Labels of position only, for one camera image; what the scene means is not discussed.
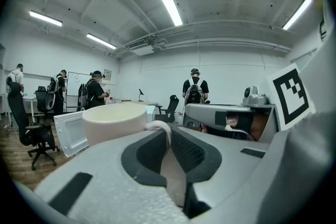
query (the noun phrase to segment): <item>black pants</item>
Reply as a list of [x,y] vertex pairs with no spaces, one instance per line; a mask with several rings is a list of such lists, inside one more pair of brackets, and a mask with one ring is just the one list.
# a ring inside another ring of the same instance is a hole
[[54,104],[54,114],[62,115],[63,114],[63,100],[60,98],[58,93],[55,94],[55,104]]

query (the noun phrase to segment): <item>air vent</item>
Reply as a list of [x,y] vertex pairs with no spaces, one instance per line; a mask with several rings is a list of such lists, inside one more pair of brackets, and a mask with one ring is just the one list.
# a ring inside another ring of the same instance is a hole
[[136,47],[142,47],[142,46],[145,46],[145,45],[148,45],[148,43],[146,42],[145,39],[141,39],[137,42],[129,44],[128,47],[129,47],[129,49],[134,49]]

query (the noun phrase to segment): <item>ceiling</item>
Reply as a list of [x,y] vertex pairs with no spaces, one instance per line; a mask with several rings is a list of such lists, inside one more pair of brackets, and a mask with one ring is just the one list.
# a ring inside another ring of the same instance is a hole
[[[175,27],[161,0],[9,0],[8,10],[32,27],[61,35],[121,58],[128,45],[146,39],[154,50],[180,46],[258,46],[287,53],[293,43],[322,18],[319,0],[288,31],[282,26],[303,0],[174,0],[183,25]],[[29,10],[62,20],[46,25]],[[109,41],[113,51],[86,38],[91,33]]]

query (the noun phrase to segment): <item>white shirt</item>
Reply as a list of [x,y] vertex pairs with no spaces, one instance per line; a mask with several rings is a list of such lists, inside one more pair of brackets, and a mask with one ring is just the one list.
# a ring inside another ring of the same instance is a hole
[[13,70],[11,73],[14,74],[15,81],[20,85],[23,85],[23,73],[18,69]]

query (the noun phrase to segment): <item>backpack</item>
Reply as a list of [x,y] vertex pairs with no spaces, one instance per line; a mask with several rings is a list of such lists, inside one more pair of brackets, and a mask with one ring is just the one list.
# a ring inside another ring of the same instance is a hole
[[86,108],[90,103],[92,98],[89,98],[89,93],[88,93],[88,85],[93,82],[93,80],[91,80],[90,82],[87,82],[86,84],[82,84],[79,87],[78,90],[78,106],[80,108]]
[[189,78],[190,87],[187,90],[185,95],[184,105],[189,103],[197,103],[203,104],[204,103],[204,93],[201,88],[201,84],[203,79],[200,79],[197,84],[194,84],[193,78]]
[[11,87],[10,87],[10,82],[16,82],[16,76],[13,74],[12,70],[8,75],[7,75],[7,79],[6,79],[6,92],[10,93],[11,91]]
[[54,77],[50,78],[50,84],[47,87],[47,92],[55,93],[59,90],[58,85],[58,78],[61,78],[62,76],[55,75]]

